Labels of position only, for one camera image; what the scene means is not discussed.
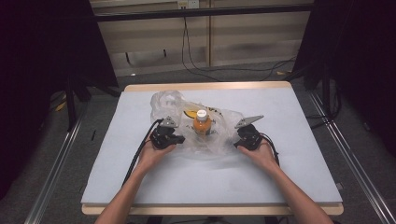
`orange liquid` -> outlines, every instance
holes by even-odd
[[[210,118],[207,118],[206,121],[194,119],[193,126],[195,132],[199,135],[209,135],[210,127],[212,126],[212,120]]]

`white tabletop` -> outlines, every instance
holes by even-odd
[[[120,189],[151,124],[150,100],[156,92],[122,93],[81,203],[106,205]],[[282,170],[315,202],[340,204],[340,194],[290,86],[180,92],[188,101],[238,111],[245,117],[264,115],[254,125],[272,138]],[[285,200],[271,178],[237,149],[197,156],[178,145],[144,178],[134,204],[250,206],[285,205]]]

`cable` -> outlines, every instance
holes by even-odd
[[[148,139],[149,134],[151,133],[152,128],[154,127],[155,124],[161,123],[161,121],[163,121],[163,119],[157,119],[157,120],[154,121],[154,123],[151,124],[151,127],[148,129],[148,132],[146,133],[145,138],[143,138],[142,143],[140,143],[139,148],[137,149],[136,153],[134,154],[134,158],[132,159],[131,165],[129,166],[128,172],[126,173],[126,176],[125,176],[125,178],[124,178],[124,181],[122,182],[122,185],[125,184],[125,182],[126,182],[126,181],[128,180],[128,178],[129,178],[129,176],[131,175],[131,172],[132,172],[132,170],[134,169],[134,164],[136,163],[137,158],[139,157],[140,152],[141,152],[142,149],[143,149],[143,146],[144,146],[147,142],[149,142],[149,141],[146,141],[146,139]]]
[[[204,75],[204,74],[200,74],[200,73],[194,73],[186,66],[186,64],[184,63],[184,39],[185,39],[186,34],[187,34],[187,41],[188,41],[188,45],[189,45],[189,54],[190,54],[190,59],[191,59],[189,31],[187,30],[186,18],[184,18],[183,45],[182,45],[182,48],[181,48],[181,62],[183,63],[183,66],[191,74],[194,74],[196,76],[201,76],[201,77],[208,77],[208,78],[213,79],[215,81],[222,82],[222,80],[217,79],[215,77],[210,77],[210,76],[207,76],[207,75]]]
[[[311,130],[314,130],[322,125],[325,124],[329,124],[330,122],[332,122],[340,113],[341,111],[341,107],[342,107],[342,101],[341,101],[341,93],[340,93],[340,89],[338,87],[335,88],[335,93],[333,96],[333,105],[332,105],[332,110],[334,112],[332,112],[329,115],[310,115],[310,116],[306,116],[307,119],[326,119],[321,123],[315,124],[313,126],[311,126]]]
[[[184,67],[187,69],[187,71],[189,71],[190,73],[192,73],[194,75],[203,76],[203,77],[209,77],[209,78],[214,79],[216,81],[221,81],[221,80],[219,80],[217,78],[214,78],[214,77],[210,77],[210,76],[204,75],[204,74],[194,73],[189,68],[187,68],[186,64],[184,63],[184,45],[185,45],[184,44],[184,39],[185,39],[185,36],[187,36],[187,44],[188,44],[189,57],[190,57],[191,64],[196,70],[201,71],[201,72],[216,72],[216,71],[266,72],[266,71],[271,71],[270,74],[267,77],[265,77],[265,78],[260,80],[260,81],[264,81],[265,79],[267,79],[268,77],[270,77],[272,75],[274,69],[282,67],[286,63],[294,62],[295,61],[294,59],[296,58],[296,56],[294,56],[294,57],[292,57],[292,58],[290,58],[290,59],[288,59],[286,61],[282,61],[282,62],[276,63],[272,68],[266,68],[266,69],[250,69],[250,68],[212,68],[212,69],[202,69],[202,68],[199,68],[199,67],[197,67],[195,65],[195,63],[194,63],[194,61],[192,60],[192,57],[191,57],[191,45],[190,45],[189,29],[187,27],[186,18],[184,18],[183,47],[182,47],[182,50],[181,50],[181,61],[182,61],[183,65],[184,65]]]
[[[298,70],[294,70],[290,75],[284,77],[282,80],[290,82],[290,81],[294,80],[295,78],[303,77],[305,74],[307,74],[309,72],[309,69],[311,69],[317,63],[318,63],[318,61],[313,61]]]
[[[265,140],[267,140],[267,142],[270,144],[271,149],[273,150],[273,154],[274,154],[274,157],[275,157],[275,161],[276,161],[277,165],[280,166],[280,164],[279,164],[279,157],[277,156],[279,153],[276,151],[275,145],[274,145],[273,141],[272,141],[271,138],[270,138],[267,134],[265,134],[265,133],[260,133],[260,135],[261,135]]]

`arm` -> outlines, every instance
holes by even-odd
[[[172,145],[162,150],[156,150],[151,142],[148,141],[143,147],[139,156],[139,162],[128,180],[116,196],[114,196],[110,204],[103,210],[99,218],[96,219],[95,223],[125,223],[134,202],[134,196],[142,183],[143,177],[166,153],[169,153],[175,147],[176,145]]]
[[[238,147],[249,156],[260,168],[271,176],[285,197],[291,211],[299,223],[330,223],[329,216],[311,198],[308,197],[276,164],[268,142],[262,140],[257,150],[249,151]]]

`black curtain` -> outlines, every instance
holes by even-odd
[[[50,96],[64,90],[68,76],[118,86],[97,23],[78,19],[87,16],[93,16],[88,0],[0,6],[0,198],[35,149]]]
[[[396,2],[355,1],[332,76],[396,156]]]

